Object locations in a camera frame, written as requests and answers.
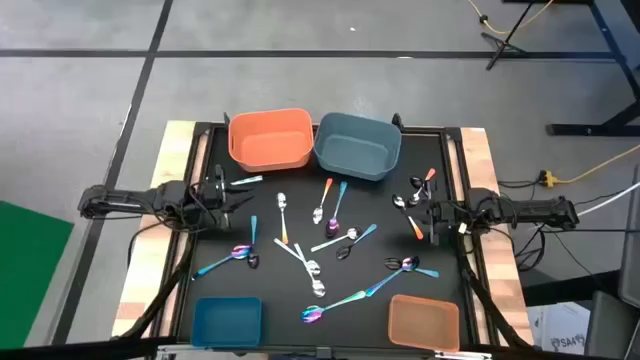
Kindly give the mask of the large blue-grey plastic bin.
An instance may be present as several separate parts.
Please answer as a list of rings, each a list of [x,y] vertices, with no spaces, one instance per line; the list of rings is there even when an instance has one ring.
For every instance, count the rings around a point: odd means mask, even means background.
[[[327,171],[381,181],[396,167],[401,145],[402,132],[391,122],[332,112],[321,119],[313,150]]]

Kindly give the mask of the black tripod stand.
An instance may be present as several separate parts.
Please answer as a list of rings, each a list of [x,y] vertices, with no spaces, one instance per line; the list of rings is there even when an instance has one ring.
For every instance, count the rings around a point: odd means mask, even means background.
[[[512,39],[512,37],[514,36],[514,34],[516,33],[516,31],[523,25],[526,16],[528,15],[530,9],[532,8],[533,4],[534,4],[535,0],[531,0],[527,7],[525,8],[525,10],[522,12],[522,14],[520,15],[519,19],[517,20],[517,22],[514,24],[514,26],[511,28],[511,30],[506,34],[506,36],[504,38],[499,38],[497,33],[494,34],[489,34],[486,32],[482,32],[481,33],[481,37],[484,40],[487,40],[489,42],[493,42],[494,44],[494,53],[493,55],[490,57],[490,60],[488,62],[488,64],[486,65],[486,70],[490,71],[493,69],[493,67],[496,65],[496,63],[498,62],[498,60],[500,59],[500,57],[502,55],[504,55],[505,53],[515,53],[515,54],[524,54],[525,50],[511,45],[510,41]]]

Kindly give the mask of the small blue tray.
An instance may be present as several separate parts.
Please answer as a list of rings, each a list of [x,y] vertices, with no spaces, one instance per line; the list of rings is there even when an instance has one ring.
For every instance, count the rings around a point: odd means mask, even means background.
[[[200,298],[191,344],[209,348],[254,348],[261,342],[263,303],[258,297]]]

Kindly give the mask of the grey office chair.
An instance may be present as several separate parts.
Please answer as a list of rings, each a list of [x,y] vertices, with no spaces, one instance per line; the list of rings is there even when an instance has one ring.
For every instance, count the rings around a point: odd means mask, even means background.
[[[640,165],[633,179],[640,183]],[[630,197],[626,230],[620,268],[588,281],[588,356],[640,360],[640,186]]]

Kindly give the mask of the black rig crossbar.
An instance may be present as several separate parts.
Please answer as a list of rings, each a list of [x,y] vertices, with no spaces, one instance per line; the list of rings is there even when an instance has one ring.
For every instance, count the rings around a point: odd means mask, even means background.
[[[154,355],[160,345],[177,345],[175,337],[118,338],[110,341],[49,345],[16,349],[0,349],[0,360],[128,360]],[[533,347],[500,347],[471,345],[460,351],[492,354],[496,360],[614,360],[601,356],[586,356],[536,350]]]

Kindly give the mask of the iridescent rainbow spoon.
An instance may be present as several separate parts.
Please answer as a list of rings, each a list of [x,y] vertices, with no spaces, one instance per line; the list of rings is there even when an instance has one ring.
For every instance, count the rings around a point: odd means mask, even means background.
[[[419,265],[419,258],[417,256],[406,257],[403,260],[400,260],[397,258],[386,258],[384,260],[384,265],[389,270],[392,270],[393,273],[387,276],[386,278],[384,278],[383,280],[379,281],[378,283],[374,284],[373,286],[367,288],[365,290],[366,297],[373,296],[384,285],[386,285],[388,282],[390,282],[392,279],[394,279],[396,276],[400,275],[401,273],[413,271]]]
[[[333,239],[336,236],[336,234],[338,233],[338,231],[339,231],[339,222],[338,222],[338,219],[337,219],[337,215],[338,215],[338,212],[339,212],[339,209],[340,209],[340,205],[341,205],[342,199],[343,199],[344,194],[345,194],[345,192],[347,190],[347,187],[348,187],[348,183],[346,181],[342,181],[340,183],[339,196],[338,196],[338,200],[337,200],[337,203],[336,203],[336,206],[335,206],[335,209],[334,209],[333,216],[329,219],[329,221],[327,222],[326,227],[325,227],[325,236],[327,238],[329,238],[329,239]]]
[[[204,275],[206,275],[207,273],[209,273],[210,271],[214,270],[215,268],[219,267],[220,265],[223,265],[224,263],[230,261],[230,260],[242,260],[245,259],[249,256],[249,253],[252,250],[252,246],[251,245],[237,245],[235,246],[231,253],[229,255],[227,255],[225,258],[218,260],[217,262],[207,265],[201,269],[199,269],[198,271],[196,271],[195,273],[192,274],[191,276],[191,280],[195,281],[201,277],[203,277]]]
[[[306,323],[313,323],[317,320],[319,320],[322,315],[326,312],[329,311],[333,308],[336,308],[338,306],[350,303],[350,302],[354,302],[354,301],[358,301],[358,300],[362,300],[366,297],[366,292],[364,290],[358,291],[355,294],[346,297],[338,302],[335,302],[331,305],[325,306],[325,307],[320,307],[318,305],[311,305],[308,306],[302,313],[301,313],[301,320]]]

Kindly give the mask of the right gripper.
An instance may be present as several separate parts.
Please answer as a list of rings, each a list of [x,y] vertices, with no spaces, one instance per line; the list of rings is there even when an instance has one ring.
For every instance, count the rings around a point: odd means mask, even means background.
[[[426,207],[426,215],[419,216],[418,220],[428,226],[428,241],[431,245],[441,245],[441,236],[448,236],[450,232],[455,235],[469,235],[470,212],[459,202],[453,200],[435,200],[432,191],[432,199],[423,199],[419,202]]]

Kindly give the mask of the small orange tray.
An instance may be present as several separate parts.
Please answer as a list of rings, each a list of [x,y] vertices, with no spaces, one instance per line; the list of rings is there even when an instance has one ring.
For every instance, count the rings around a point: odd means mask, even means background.
[[[457,352],[459,309],[446,301],[394,295],[389,305],[388,337],[396,345]]]

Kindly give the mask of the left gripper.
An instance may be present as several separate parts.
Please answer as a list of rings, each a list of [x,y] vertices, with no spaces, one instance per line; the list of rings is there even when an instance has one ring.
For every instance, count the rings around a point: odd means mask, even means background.
[[[225,173],[220,164],[214,165],[214,176],[212,179],[206,178],[204,181],[194,183],[192,189],[195,191],[196,199],[204,206],[216,227],[221,230],[230,229],[228,214],[234,213],[254,198],[254,195],[249,195],[239,199],[231,199],[226,202],[227,186],[225,183]],[[253,187],[228,187],[229,194],[248,193],[254,190]]]

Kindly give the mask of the white printed cardboard box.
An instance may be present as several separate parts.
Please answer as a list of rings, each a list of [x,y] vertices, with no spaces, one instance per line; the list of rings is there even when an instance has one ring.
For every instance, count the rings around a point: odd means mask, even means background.
[[[534,344],[544,351],[583,355],[590,311],[574,303],[527,308]]]

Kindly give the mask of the green floor mat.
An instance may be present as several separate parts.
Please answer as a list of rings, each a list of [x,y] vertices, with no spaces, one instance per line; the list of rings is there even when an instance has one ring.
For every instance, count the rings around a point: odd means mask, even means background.
[[[0,350],[24,345],[73,224],[0,201]]]

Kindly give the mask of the large orange plastic bin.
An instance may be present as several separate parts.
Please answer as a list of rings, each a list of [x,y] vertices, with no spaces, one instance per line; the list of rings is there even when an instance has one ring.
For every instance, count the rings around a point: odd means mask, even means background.
[[[313,149],[310,114],[301,108],[241,113],[228,124],[228,152],[246,172],[305,166]]]

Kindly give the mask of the black desk foot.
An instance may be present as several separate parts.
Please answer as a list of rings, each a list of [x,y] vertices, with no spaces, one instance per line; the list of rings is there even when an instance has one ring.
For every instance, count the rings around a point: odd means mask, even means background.
[[[527,306],[590,300],[596,291],[617,296],[619,270],[596,273],[566,280],[526,286],[523,296]]]

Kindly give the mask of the black desk frame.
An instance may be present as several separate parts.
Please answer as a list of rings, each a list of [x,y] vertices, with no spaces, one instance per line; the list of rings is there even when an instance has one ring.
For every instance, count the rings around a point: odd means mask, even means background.
[[[634,100],[619,113],[601,124],[562,124],[546,126],[551,136],[591,136],[591,137],[640,137],[640,125],[631,122],[640,119],[640,84],[636,81],[626,57],[618,46],[612,31],[597,7],[595,0],[554,0],[553,3],[587,6],[594,18],[600,34],[608,47],[607,52],[524,52],[517,57],[553,60],[613,60],[623,72],[631,88]]]

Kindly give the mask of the silver aluminium rail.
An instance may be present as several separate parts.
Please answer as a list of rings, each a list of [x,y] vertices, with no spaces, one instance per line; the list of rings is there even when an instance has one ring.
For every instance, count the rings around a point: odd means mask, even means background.
[[[365,347],[340,347],[329,345],[311,346],[265,346],[258,348],[215,348],[196,347],[189,344],[160,345],[154,355],[150,355],[153,360],[175,360],[178,355],[194,354],[214,354],[230,353],[239,357],[248,354],[265,355],[287,355],[287,356],[312,356],[317,359],[338,359],[351,356],[375,356],[375,357],[401,357],[420,359],[445,359],[445,360],[496,360],[488,352],[479,351],[458,351],[446,352],[439,350],[416,350],[416,349],[396,349],[396,348],[365,348]]]

